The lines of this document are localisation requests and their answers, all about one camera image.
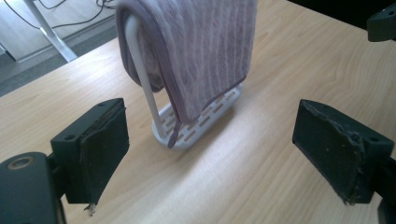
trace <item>towel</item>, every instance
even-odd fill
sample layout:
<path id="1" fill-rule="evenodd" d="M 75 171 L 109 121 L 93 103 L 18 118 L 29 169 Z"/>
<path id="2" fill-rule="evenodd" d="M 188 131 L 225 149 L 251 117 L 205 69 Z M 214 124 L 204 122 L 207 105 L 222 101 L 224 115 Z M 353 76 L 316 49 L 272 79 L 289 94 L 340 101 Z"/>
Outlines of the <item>towel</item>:
<path id="1" fill-rule="evenodd" d="M 121 0 L 116 11 L 122 63 L 140 85 L 124 26 L 140 21 L 137 39 L 154 92 L 165 88 L 180 123 L 195 122 L 247 76 L 257 0 Z"/>

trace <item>towel rack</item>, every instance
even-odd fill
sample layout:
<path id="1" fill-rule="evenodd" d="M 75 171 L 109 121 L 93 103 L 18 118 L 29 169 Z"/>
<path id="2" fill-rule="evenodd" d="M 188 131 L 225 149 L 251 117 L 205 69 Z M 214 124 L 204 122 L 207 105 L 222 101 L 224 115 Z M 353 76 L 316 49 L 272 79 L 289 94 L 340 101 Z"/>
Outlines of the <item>towel rack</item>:
<path id="1" fill-rule="evenodd" d="M 176 117 L 171 104 L 166 105 L 158 112 L 154 95 L 150 87 L 149 76 L 143 64 L 142 55 L 137 42 L 137 29 L 139 24 L 139 19 L 130 15 L 125 24 L 125 37 L 153 117 L 153 134 L 160 145 L 167 147 L 167 143 L 176 124 Z M 209 105 L 193 124 L 183 124 L 179 130 L 177 142 L 173 149 L 187 149 L 191 147 L 239 98 L 241 90 L 242 85 L 240 84 L 221 95 Z"/>

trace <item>striped towel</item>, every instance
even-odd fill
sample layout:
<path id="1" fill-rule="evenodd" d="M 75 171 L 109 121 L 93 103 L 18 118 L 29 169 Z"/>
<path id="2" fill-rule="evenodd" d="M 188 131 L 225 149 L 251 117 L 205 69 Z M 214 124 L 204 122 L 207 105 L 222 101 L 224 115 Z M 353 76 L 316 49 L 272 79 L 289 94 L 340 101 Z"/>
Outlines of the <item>striped towel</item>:
<path id="1" fill-rule="evenodd" d="M 123 65 L 140 84 L 124 32 L 134 15 L 141 20 L 138 41 L 152 90 L 165 87 L 177 124 L 192 123 L 246 78 L 256 7 L 257 0 L 121 0 L 116 20 Z"/>

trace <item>light wood tabletop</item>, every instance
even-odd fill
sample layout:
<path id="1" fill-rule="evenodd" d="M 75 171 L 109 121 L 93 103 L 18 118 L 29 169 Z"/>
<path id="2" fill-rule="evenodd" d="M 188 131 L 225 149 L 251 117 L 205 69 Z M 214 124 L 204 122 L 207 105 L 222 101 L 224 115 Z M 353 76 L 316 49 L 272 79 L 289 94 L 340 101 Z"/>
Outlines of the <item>light wood tabletop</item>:
<path id="1" fill-rule="evenodd" d="M 291 142 L 300 99 L 330 105 L 396 140 L 396 43 L 287 1 L 260 0 L 243 93 L 187 151 L 160 147 L 143 90 L 113 40 L 0 98 L 0 159 L 51 153 L 50 139 L 122 97 L 131 146 L 89 217 L 68 223 L 377 223 L 380 197 L 345 205 Z M 164 91 L 156 94 L 167 104 Z"/>

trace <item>white rack post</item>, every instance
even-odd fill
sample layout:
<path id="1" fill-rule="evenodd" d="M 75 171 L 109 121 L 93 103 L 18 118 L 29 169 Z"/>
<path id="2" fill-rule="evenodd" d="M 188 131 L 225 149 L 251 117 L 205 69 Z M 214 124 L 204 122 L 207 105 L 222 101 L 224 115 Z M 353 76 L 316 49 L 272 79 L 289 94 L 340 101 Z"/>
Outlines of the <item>white rack post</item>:
<path id="1" fill-rule="evenodd" d="M 170 104 L 166 105 L 158 112 L 152 93 L 149 76 L 143 64 L 142 55 L 140 53 L 137 41 L 137 29 L 140 25 L 138 18 L 129 16 L 125 24 L 125 37 L 134 61 L 134 67 L 139 76 L 140 83 L 148 101 L 148 106 L 153 117 L 152 131 L 157 141 L 167 147 L 172 131 L 176 124 L 176 117 Z M 177 142 L 173 149 L 186 149 L 191 147 L 215 122 L 218 120 L 228 108 L 239 98 L 242 86 L 239 85 L 232 90 L 220 96 L 213 102 L 193 124 L 182 125 Z"/>

